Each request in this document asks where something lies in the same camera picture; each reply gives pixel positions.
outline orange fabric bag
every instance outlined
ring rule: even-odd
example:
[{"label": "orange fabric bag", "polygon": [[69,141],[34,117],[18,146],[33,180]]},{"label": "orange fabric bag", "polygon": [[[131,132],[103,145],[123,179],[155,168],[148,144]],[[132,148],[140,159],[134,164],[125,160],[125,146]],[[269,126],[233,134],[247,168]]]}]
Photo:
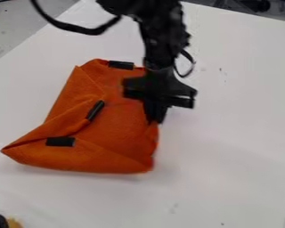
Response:
[{"label": "orange fabric bag", "polygon": [[[143,68],[109,68],[107,61],[75,67],[43,125],[2,148],[21,164],[60,170],[131,174],[150,171],[158,126],[148,124],[141,102],[124,98],[121,81],[140,77]],[[91,108],[104,101],[92,120]],[[74,142],[52,146],[48,138]]]}]

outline black cable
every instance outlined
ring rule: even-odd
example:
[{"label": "black cable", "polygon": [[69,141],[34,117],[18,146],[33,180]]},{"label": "black cable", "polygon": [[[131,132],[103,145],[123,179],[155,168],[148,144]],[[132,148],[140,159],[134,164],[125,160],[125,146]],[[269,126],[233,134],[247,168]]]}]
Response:
[{"label": "black cable", "polygon": [[121,16],[116,16],[113,19],[107,21],[103,25],[97,27],[97,28],[84,28],[78,25],[73,25],[73,24],[68,24],[62,21],[58,21],[54,18],[52,18],[50,15],[48,15],[39,5],[37,0],[30,0],[30,2],[33,4],[37,12],[45,19],[47,20],[50,24],[53,26],[57,27],[58,29],[63,29],[66,31],[70,32],[76,32],[76,33],[81,33],[81,34],[86,34],[90,36],[98,36],[105,32],[108,28],[112,27],[113,25],[117,24]]}]

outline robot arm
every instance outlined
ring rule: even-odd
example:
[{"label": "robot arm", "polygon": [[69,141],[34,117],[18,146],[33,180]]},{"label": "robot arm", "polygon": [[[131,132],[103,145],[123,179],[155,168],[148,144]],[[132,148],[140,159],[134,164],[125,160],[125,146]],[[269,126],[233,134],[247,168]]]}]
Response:
[{"label": "robot arm", "polygon": [[175,77],[175,60],[184,55],[192,66],[194,59],[184,50],[190,35],[183,23],[183,9],[179,0],[97,0],[104,10],[115,17],[98,28],[83,28],[57,21],[31,0],[37,11],[59,29],[98,36],[120,21],[122,16],[132,17],[140,27],[145,44],[144,66],[146,75],[125,79],[124,96],[142,101],[149,122],[162,123],[167,109],[172,106],[193,108],[197,91]]}]

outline white surface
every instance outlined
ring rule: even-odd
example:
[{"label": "white surface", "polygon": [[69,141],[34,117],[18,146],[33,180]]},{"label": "white surface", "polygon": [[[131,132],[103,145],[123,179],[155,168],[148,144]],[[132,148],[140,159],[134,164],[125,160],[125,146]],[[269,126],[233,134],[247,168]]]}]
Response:
[{"label": "white surface", "polygon": [[[50,15],[56,17],[77,0],[40,0]],[[0,3],[0,58],[40,30],[46,21],[32,7],[29,0]]]},{"label": "white surface", "polygon": [[[185,11],[198,61],[186,82],[199,90],[198,104],[169,111],[155,170],[57,172],[0,154],[2,210],[5,194],[69,227],[284,227],[285,23],[193,4]],[[61,19],[87,26],[109,17],[79,3]],[[102,37],[46,26],[0,60],[0,148],[42,123],[74,65],[142,57],[129,19]]]}]

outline black patch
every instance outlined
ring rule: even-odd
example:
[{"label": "black patch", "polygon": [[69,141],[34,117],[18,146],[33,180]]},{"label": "black patch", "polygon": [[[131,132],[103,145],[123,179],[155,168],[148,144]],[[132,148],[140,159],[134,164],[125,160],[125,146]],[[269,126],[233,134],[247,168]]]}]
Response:
[{"label": "black patch", "polygon": [[46,146],[73,147],[76,139],[73,137],[50,137],[46,140]]},{"label": "black patch", "polygon": [[134,64],[128,61],[109,61],[109,68],[133,70]]},{"label": "black patch", "polygon": [[100,111],[104,108],[104,104],[104,101],[98,101],[87,113],[87,116],[85,118],[92,122],[95,117],[97,117],[97,115],[100,113]]}]

